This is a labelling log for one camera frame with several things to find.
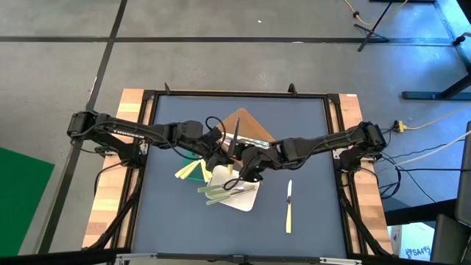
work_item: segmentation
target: white cable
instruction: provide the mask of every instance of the white cable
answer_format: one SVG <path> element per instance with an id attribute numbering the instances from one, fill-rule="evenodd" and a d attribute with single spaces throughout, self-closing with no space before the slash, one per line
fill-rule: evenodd
<path id="1" fill-rule="evenodd" d="M 427 153 L 427 154 L 425 154 L 425 155 L 421 155 L 421 156 L 419 156 L 418 158 L 412 158 L 412 159 L 409 159 L 409 160 L 406 160 L 406 161 L 403 161 L 403 162 L 394 164 L 393 166 L 400 166 L 400 165 L 403 165 L 403 164 L 405 164 L 405 163 L 410 163 L 410 162 L 412 162 L 412 161 L 416 161 L 416 160 L 419 160 L 419 159 L 422 159 L 422 158 L 426 158 L 426 157 L 429 156 L 429 155 L 435 154 L 436 152 L 441 151 L 441 150 L 443 150 L 443 149 L 449 147 L 450 145 L 454 144 L 455 142 L 459 141 L 460 139 L 466 137 L 466 136 L 469 135 L 469 134 L 471 134 L 471 130 L 470 130 L 469 132 L 466 132 L 466 133 L 463 134 L 462 136 L 458 137 L 457 139 L 451 141 L 449 144 L 447 144 L 447 145 L 445 145 L 445 146 L 442 146 L 442 147 L 440 147 L 440 148 L 438 148 L 438 149 L 436 149 L 436 150 L 434 150 L 434 151 L 432 151 L 432 152 L 429 152 L 429 153 Z"/>

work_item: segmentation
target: tripod stand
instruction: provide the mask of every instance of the tripod stand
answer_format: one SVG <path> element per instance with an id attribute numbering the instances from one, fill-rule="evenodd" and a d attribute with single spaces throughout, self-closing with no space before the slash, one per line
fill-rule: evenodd
<path id="1" fill-rule="evenodd" d="M 372 36 L 375 36 L 377 38 L 379 38 L 380 40 L 377 40 L 375 41 L 375 43 L 388 43 L 389 42 L 389 39 L 382 36 L 382 35 L 379 35 L 379 34 L 376 34 L 375 33 L 375 29 L 376 27 L 378 26 L 378 24 L 381 22 L 381 20 L 383 19 L 384 15 L 386 14 L 386 12 L 388 12 L 388 9 L 391 7 L 392 5 L 392 1 L 389 2 L 388 6 L 386 7 L 386 9 L 383 11 L 383 14 L 381 14 L 381 17 L 378 19 L 378 21 L 376 21 L 376 24 L 373 26 L 372 29 L 367 29 L 366 27 L 364 26 L 360 26 L 358 24 L 353 24 L 354 27 L 358 27 L 362 30 L 366 32 L 368 32 L 368 34 L 366 35 L 366 38 L 363 40 L 363 43 L 361 43 L 360 47 L 358 48 L 358 52 L 361 52 L 363 50 L 363 48 L 365 47 L 365 45 L 368 43 L 368 42 L 372 42 L 370 40 Z M 358 11 L 355 11 L 353 13 L 353 17 L 356 18 L 357 15 L 360 15 L 360 13 Z"/>

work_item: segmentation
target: green mat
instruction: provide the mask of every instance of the green mat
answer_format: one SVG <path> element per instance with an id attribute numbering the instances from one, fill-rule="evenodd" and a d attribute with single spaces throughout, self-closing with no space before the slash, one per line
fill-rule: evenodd
<path id="1" fill-rule="evenodd" d="M 17 255 L 53 164 L 0 148 L 0 256 Z"/>

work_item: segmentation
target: blue table surface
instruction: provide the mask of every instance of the blue table surface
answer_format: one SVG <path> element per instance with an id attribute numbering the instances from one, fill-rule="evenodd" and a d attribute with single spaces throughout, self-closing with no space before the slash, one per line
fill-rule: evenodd
<path id="1" fill-rule="evenodd" d="M 224 120 L 241 107 L 277 140 L 327 134 L 320 99 L 162 96 L 155 123 Z M 173 151 L 150 148 L 133 252 L 346 257 L 331 153 L 314 155 L 296 171 L 264 171 L 250 212 L 207 206 L 205 195 L 196 192 L 203 183 L 174 176 L 182 166 Z M 285 232 L 289 180 L 291 234 Z"/>

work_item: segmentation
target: black floor stripe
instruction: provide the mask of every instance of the black floor stripe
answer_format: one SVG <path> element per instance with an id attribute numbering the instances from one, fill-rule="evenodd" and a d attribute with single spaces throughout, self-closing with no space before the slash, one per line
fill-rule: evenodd
<path id="1" fill-rule="evenodd" d="M 113 24 L 113 28 L 111 29 L 110 41 L 108 41 L 105 48 L 105 52 L 103 53 L 103 58 L 98 68 L 98 73 L 96 74 L 95 83 L 93 84 L 90 96 L 88 98 L 87 106 L 85 107 L 86 110 L 93 110 L 93 108 L 95 107 L 96 99 L 98 98 L 100 88 L 102 87 L 103 77 L 105 76 L 106 68 L 108 66 L 108 62 L 110 61 L 110 56 L 113 50 L 115 39 L 119 31 L 119 26 L 121 25 L 121 21 L 123 20 L 126 5 L 127 0 L 121 0 L 118 9 L 118 14 L 116 14 L 115 23 Z"/>
<path id="2" fill-rule="evenodd" d="M 362 43 L 364 38 L 280 38 L 280 37 L 117 37 L 118 43 Z M 447 44 L 449 38 L 390 38 L 390 44 Z M 370 43 L 385 43 L 380 38 Z"/>
<path id="3" fill-rule="evenodd" d="M 361 43 L 363 38 L 284 38 L 284 37 L 33 37 L 0 36 L 0 42 L 33 43 Z M 395 44 L 451 44 L 448 38 L 390 38 Z M 372 38 L 371 43 L 383 43 Z"/>
<path id="4" fill-rule="evenodd" d="M 94 43 L 107 42 L 109 37 L 85 36 L 0 36 L 0 42 Z"/>
<path id="5" fill-rule="evenodd" d="M 435 2 L 433 6 L 435 7 L 436 12 L 439 14 L 440 20 L 442 20 L 443 26 L 445 27 L 445 30 L 448 36 L 450 36 L 452 40 L 455 40 L 456 35 L 453 32 L 453 29 L 451 28 L 450 22 L 448 22 L 447 17 L 443 13 L 442 7 L 440 7 L 440 4 L 438 2 Z M 471 62 L 466 56 L 466 53 L 464 52 L 463 47 L 461 47 L 460 45 L 457 45 L 455 46 L 455 49 L 456 49 L 456 52 L 458 53 L 459 58 L 466 66 L 466 70 L 468 74 L 471 73 Z"/>
<path id="6" fill-rule="evenodd" d="M 96 104 L 96 98 L 98 97 L 99 90 L 102 86 L 103 76 L 105 75 L 106 68 L 108 61 L 110 60 L 110 55 L 113 50 L 114 40 L 118 34 L 119 26 L 121 25 L 121 20 L 123 18 L 124 10 L 126 9 L 127 0 L 121 0 L 119 5 L 118 13 L 116 14 L 115 23 L 113 28 L 111 29 L 110 37 L 107 39 L 107 45 L 105 48 L 105 52 L 103 54 L 102 61 L 100 63 L 98 73 L 96 74 L 95 83 L 93 84 L 93 88 L 86 105 L 86 110 L 92 110 Z M 52 208 L 51 216 L 49 217 L 44 236 L 40 243 L 39 253 L 48 253 L 49 249 L 51 248 L 52 240 L 54 239 L 54 235 L 57 229 L 57 224 L 59 223 L 60 214 L 62 213 L 65 199 L 67 197 L 68 190 L 70 188 L 70 184 L 72 178 L 74 176 L 74 171 L 77 166 L 77 162 L 80 156 L 80 147 L 82 146 L 82 142 L 76 143 L 75 147 L 72 149 L 71 156 L 68 159 L 65 169 L 63 171 L 63 175 L 61 176 L 61 184 L 59 187 L 59 192 L 57 194 L 56 200 L 54 202 L 54 206 Z"/>

